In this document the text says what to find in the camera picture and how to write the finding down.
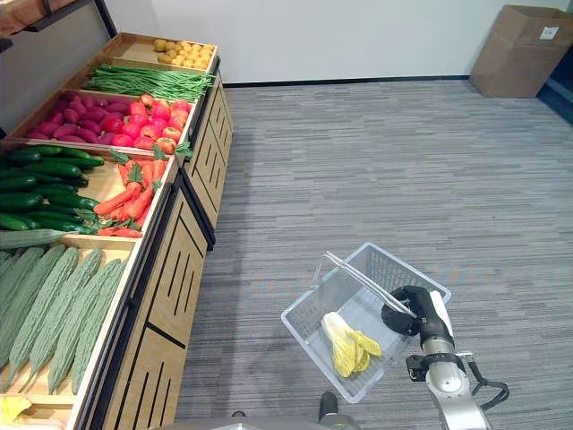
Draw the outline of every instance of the cardboard box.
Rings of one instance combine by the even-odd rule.
[[[535,97],[572,43],[572,15],[505,5],[470,82],[486,97]]]

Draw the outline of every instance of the gray carpet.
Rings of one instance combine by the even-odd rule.
[[[511,389],[488,412],[496,428],[573,428],[568,124],[536,99],[485,99],[457,81],[227,96],[235,137],[177,421],[315,417],[331,386],[280,314],[324,251],[370,241],[451,290],[458,349]],[[340,408],[364,429],[438,428],[402,363]]]

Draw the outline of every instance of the white wall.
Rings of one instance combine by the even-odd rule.
[[[40,33],[10,37],[0,54],[0,126],[9,133],[109,40],[98,11],[86,5]]]
[[[569,0],[107,0],[122,31],[219,45],[226,82],[469,74],[505,3]]]

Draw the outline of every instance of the green bean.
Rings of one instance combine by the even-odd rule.
[[[102,64],[96,67],[86,90],[139,96],[150,94],[162,99],[195,101],[212,86],[214,76],[179,71],[121,67]]]

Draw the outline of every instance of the white plastic basket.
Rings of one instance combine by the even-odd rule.
[[[317,275],[325,256],[318,264]],[[451,297],[447,288],[374,244],[362,245],[345,262],[388,292],[416,285],[440,291],[444,303]],[[314,282],[311,290],[283,312],[281,320],[340,394],[350,403],[357,403],[400,359],[411,338],[397,334],[382,322],[382,297],[386,295],[374,294],[372,286],[368,287],[344,265],[337,263],[336,269]],[[382,347],[382,357],[372,357],[364,372],[348,378],[340,376],[332,365],[330,340],[321,328],[322,316],[328,312],[339,313],[353,329],[377,340]]]

